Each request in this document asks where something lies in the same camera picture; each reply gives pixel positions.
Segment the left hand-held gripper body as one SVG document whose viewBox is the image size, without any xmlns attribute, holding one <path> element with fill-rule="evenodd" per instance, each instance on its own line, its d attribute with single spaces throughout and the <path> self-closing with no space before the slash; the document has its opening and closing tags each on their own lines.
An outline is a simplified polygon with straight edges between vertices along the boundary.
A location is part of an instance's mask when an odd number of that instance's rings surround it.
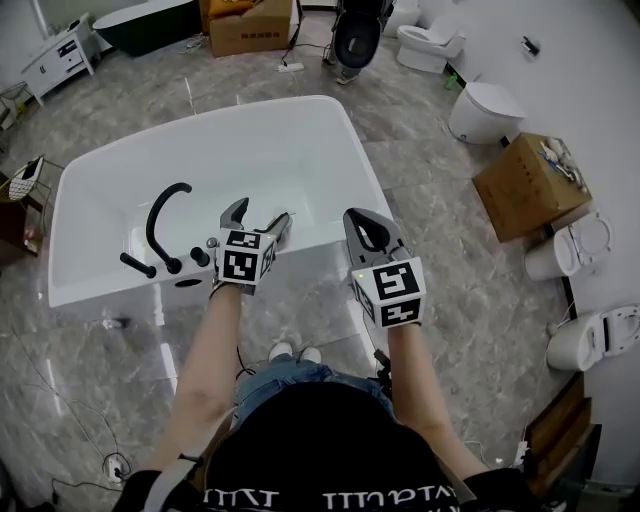
<svg viewBox="0 0 640 512">
<path fill-rule="evenodd" d="M 222 228 L 216 249 L 216 279 L 254 295 L 275 259 L 276 237 L 257 231 Z"/>
</svg>

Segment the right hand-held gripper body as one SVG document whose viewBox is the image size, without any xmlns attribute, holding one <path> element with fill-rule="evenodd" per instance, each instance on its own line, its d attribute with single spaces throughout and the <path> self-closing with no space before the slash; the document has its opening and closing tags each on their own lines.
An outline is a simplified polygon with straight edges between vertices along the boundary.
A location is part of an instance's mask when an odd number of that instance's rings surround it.
<svg viewBox="0 0 640 512">
<path fill-rule="evenodd" d="M 422 262 L 405 247 L 390 253 L 350 250 L 357 301 L 374 326 L 420 324 L 426 304 Z"/>
</svg>

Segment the white bathtub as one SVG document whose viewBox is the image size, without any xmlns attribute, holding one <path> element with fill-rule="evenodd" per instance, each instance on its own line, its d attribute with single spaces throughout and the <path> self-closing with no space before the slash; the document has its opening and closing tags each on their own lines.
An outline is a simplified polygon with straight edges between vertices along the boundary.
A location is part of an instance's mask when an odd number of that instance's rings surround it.
<svg viewBox="0 0 640 512">
<path fill-rule="evenodd" d="M 149 247 L 146 221 L 157 197 L 185 182 L 162 208 L 157 241 L 182 262 L 170 274 Z M 219 233 L 223 211 L 249 198 L 248 229 L 292 215 L 278 261 L 317 269 L 328 249 L 343 252 L 344 212 L 389 214 L 381 186 L 341 103 L 328 96 L 269 100 L 162 124 L 73 160 L 59 183 L 49 245 L 53 308 L 92 306 L 126 315 L 135 309 L 204 301 L 213 270 L 191 258 Z M 126 252 L 156 268 L 148 279 L 123 264 Z"/>
</svg>

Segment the person's right forearm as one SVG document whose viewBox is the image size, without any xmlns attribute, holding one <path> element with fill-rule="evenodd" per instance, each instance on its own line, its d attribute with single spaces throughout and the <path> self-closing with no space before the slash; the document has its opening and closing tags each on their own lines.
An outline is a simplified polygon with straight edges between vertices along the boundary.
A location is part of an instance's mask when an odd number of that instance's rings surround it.
<svg viewBox="0 0 640 512">
<path fill-rule="evenodd" d="M 454 430 L 421 327 L 390 328 L 388 348 L 396 418 L 417 432 L 457 478 L 487 472 Z"/>
</svg>

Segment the person's left forearm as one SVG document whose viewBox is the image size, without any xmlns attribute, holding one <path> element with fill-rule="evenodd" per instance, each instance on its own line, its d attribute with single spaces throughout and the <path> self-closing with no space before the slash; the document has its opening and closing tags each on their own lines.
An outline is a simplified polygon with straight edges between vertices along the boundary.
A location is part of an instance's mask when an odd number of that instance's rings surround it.
<svg viewBox="0 0 640 512">
<path fill-rule="evenodd" d="M 211 296 L 206 314 L 180 370 L 169 422 L 145 469 L 162 471 L 195 446 L 228 412 L 235 396 L 241 291 L 223 285 Z"/>
</svg>

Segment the dark green bathtub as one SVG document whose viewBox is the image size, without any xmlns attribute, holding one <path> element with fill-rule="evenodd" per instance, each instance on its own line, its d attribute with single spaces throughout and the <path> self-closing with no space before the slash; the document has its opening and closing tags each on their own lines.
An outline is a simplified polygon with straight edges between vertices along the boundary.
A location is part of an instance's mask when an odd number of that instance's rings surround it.
<svg viewBox="0 0 640 512">
<path fill-rule="evenodd" d="M 93 29 L 113 48 L 139 57 L 201 32 L 198 0 L 149 0 L 102 16 Z"/>
</svg>

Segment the black waist-mounted device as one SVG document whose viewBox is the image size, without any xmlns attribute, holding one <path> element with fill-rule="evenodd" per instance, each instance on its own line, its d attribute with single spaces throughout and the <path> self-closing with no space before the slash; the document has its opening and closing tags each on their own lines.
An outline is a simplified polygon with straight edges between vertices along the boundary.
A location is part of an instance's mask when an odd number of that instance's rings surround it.
<svg viewBox="0 0 640 512">
<path fill-rule="evenodd" d="M 374 358 L 381 368 L 376 371 L 375 380 L 381 385 L 383 393 L 392 399 L 391 362 L 389 357 L 380 349 L 374 351 Z"/>
</svg>

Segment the black curved faucet spout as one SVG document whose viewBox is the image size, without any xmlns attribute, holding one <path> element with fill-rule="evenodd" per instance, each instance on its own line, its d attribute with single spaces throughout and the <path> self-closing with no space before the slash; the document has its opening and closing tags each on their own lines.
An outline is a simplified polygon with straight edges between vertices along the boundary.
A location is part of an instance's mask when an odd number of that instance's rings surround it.
<svg viewBox="0 0 640 512">
<path fill-rule="evenodd" d="M 151 209 L 149 211 L 146 227 L 145 227 L 145 236 L 146 241 L 152 251 L 160 257 L 160 259 L 164 262 L 167 271 L 172 274 L 178 274 L 182 269 L 182 262 L 174 257 L 171 257 L 165 249 L 160 245 L 157 241 L 155 229 L 158 216 L 166 204 L 166 202 L 174 196 L 178 192 L 191 193 L 192 186 L 185 182 L 178 182 L 167 187 L 154 201 Z"/>
</svg>

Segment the black hand shower wand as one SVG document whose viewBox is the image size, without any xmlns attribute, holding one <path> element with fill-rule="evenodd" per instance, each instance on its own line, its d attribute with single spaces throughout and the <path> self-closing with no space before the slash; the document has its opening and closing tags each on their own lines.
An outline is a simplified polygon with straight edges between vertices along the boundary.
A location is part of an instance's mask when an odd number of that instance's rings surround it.
<svg viewBox="0 0 640 512">
<path fill-rule="evenodd" d="M 157 271 L 154 266 L 146 265 L 126 252 L 122 252 L 119 259 L 123 264 L 142 273 L 148 279 L 153 279 L 156 276 Z"/>
</svg>

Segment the person's denim shorts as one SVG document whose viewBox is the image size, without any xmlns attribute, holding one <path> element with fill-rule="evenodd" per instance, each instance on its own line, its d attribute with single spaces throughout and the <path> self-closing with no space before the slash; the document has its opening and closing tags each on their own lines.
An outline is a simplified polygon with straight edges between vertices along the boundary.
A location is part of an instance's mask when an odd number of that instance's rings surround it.
<svg viewBox="0 0 640 512">
<path fill-rule="evenodd" d="M 383 393 L 381 385 L 373 380 L 339 372 L 322 363 L 284 358 L 269 363 L 239 384 L 235 398 L 235 424 L 240 425 L 256 408 L 287 387 L 320 382 L 358 389 L 374 397 L 390 415 L 393 414 L 390 399 Z"/>
</svg>

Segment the brown cardboard box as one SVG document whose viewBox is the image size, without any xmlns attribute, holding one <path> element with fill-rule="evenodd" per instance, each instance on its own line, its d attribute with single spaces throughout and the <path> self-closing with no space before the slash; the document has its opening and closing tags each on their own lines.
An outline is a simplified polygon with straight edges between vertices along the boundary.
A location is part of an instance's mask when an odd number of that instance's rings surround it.
<svg viewBox="0 0 640 512">
<path fill-rule="evenodd" d="M 473 178 L 498 240 L 506 243 L 543 228 L 592 200 L 541 155 L 550 137 L 522 133 Z"/>
</svg>

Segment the white toilet with closed lid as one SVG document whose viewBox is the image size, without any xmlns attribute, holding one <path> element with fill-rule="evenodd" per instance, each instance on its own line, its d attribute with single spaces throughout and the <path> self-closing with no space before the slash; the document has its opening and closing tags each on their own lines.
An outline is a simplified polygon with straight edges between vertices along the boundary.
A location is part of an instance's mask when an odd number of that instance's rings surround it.
<svg viewBox="0 0 640 512">
<path fill-rule="evenodd" d="M 503 86 L 468 82 L 451 111 L 448 128 L 462 142 L 496 144 L 518 130 L 525 111 Z"/>
</svg>

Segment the white toilet with raised lid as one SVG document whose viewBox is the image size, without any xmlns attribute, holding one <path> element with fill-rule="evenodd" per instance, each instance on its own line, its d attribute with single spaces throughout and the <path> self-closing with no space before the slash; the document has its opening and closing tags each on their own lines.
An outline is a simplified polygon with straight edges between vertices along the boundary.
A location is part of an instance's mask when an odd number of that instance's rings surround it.
<svg viewBox="0 0 640 512">
<path fill-rule="evenodd" d="M 590 212 L 529 250 L 526 274 L 533 281 L 571 277 L 606 258 L 613 243 L 609 220 L 599 211 Z"/>
</svg>

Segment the person's black shirt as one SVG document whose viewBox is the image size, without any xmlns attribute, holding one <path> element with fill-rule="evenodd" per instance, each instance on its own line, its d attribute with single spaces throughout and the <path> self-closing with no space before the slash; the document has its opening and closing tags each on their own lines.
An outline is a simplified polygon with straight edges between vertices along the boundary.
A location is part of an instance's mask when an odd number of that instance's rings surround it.
<svg viewBox="0 0 640 512">
<path fill-rule="evenodd" d="M 181 482 L 162 512 L 539 512 L 521 473 L 455 483 L 413 430 L 372 395 L 294 384 L 212 453 L 203 490 Z"/>
</svg>

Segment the clutter of small bathroom items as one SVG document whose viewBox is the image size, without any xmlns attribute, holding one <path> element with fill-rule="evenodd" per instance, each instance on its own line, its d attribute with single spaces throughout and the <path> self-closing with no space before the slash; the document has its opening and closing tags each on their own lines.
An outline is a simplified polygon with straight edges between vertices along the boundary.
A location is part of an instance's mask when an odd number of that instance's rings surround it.
<svg viewBox="0 0 640 512">
<path fill-rule="evenodd" d="M 588 191 L 588 187 L 571 152 L 561 139 L 546 137 L 540 141 L 540 146 L 542 149 L 541 155 L 553 169 L 574 183 L 581 192 L 586 193 Z"/>
</svg>

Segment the large cardboard box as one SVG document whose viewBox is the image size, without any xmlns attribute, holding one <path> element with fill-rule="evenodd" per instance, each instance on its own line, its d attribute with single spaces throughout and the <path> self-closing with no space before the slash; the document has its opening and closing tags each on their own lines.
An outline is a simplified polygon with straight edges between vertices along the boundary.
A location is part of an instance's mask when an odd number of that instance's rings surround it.
<svg viewBox="0 0 640 512">
<path fill-rule="evenodd" d="M 284 50 L 290 46 L 293 0 L 236 0 L 237 11 L 209 18 L 214 57 Z"/>
</svg>

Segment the white toilet with black rim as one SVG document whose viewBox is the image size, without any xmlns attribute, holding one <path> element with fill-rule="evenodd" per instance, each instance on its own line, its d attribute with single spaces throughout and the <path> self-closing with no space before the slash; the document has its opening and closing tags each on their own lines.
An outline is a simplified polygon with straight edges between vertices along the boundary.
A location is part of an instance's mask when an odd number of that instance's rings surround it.
<svg viewBox="0 0 640 512">
<path fill-rule="evenodd" d="M 586 372 L 603 358 L 616 357 L 640 343 L 640 304 L 581 315 L 560 326 L 546 352 L 550 368 Z"/>
</svg>

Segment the white toilet with tank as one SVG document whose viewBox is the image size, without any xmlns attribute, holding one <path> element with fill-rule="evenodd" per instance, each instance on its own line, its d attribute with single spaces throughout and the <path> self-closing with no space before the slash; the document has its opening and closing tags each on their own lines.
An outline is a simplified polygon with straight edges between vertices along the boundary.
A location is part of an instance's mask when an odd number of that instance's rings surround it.
<svg viewBox="0 0 640 512">
<path fill-rule="evenodd" d="M 451 15 L 441 15 L 428 28 L 401 25 L 397 29 L 400 48 L 396 60 L 417 71 L 442 74 L 449 60 L 462 51 L 466 35 Z"/>
</svg>

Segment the wooden bench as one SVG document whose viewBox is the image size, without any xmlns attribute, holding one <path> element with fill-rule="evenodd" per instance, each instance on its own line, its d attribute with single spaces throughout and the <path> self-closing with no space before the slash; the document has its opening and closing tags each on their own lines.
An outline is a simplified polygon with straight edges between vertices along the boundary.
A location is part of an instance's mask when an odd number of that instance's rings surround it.
<svg viewBox="0 0 640 512">
<path fill-rule="evenodd" d="M 576 372 L 526 427 L 524 475 L 536 497 L 542 498 L 552 488 L 595 431 L 591 405 L 592 399 L 585 395 L 584 374 Z"/>
</svg>

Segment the dark wooden cabinet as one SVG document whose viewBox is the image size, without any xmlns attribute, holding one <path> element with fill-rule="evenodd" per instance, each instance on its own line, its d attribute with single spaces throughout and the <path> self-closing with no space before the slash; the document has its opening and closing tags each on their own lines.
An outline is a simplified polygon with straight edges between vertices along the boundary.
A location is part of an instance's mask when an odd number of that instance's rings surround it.
<svg viewBox="0 0 640 512">
<path fill-rule="evenodd" d="M 43 210 L 43 206 L 29 195 L 18 201 L 10 201 L 4 191 L 8 180 L 0 172 L 0 270 L 27 255 L 38 255 L 38 249 L 32 251 L 25 245 L 27 211 L 31 208 L 41 214 Z"/>
</svg>

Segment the white vanity cabinet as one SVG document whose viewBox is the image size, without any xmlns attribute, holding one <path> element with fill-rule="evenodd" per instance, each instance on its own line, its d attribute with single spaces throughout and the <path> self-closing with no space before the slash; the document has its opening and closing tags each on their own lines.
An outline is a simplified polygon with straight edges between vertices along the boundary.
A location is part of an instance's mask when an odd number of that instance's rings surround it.
<svg viewBox="0 0 640 512">
<path fill-rule="evenodd" d="M 101 56 L 89 19 L 83 13 L 70 29 L 47 39 L 22 69 L 21 78 L 41 106 L 46 93 L 77 73 L 95 74 L 94 64 Z"/>
</svg>

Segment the white power strip with plugs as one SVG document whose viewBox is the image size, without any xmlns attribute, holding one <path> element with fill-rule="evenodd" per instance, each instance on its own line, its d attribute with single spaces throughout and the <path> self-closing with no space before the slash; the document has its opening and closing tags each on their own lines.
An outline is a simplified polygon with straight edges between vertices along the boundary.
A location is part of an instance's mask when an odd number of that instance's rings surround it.
<svg viewBox="0 0 640 512">
<path fill-rule="evenodd" d="M 128 474 L 128 464 L 118 452 L 108 454 L 103 461 L 103 472 L 109 482 L 122 484 Z"/>
</svg>

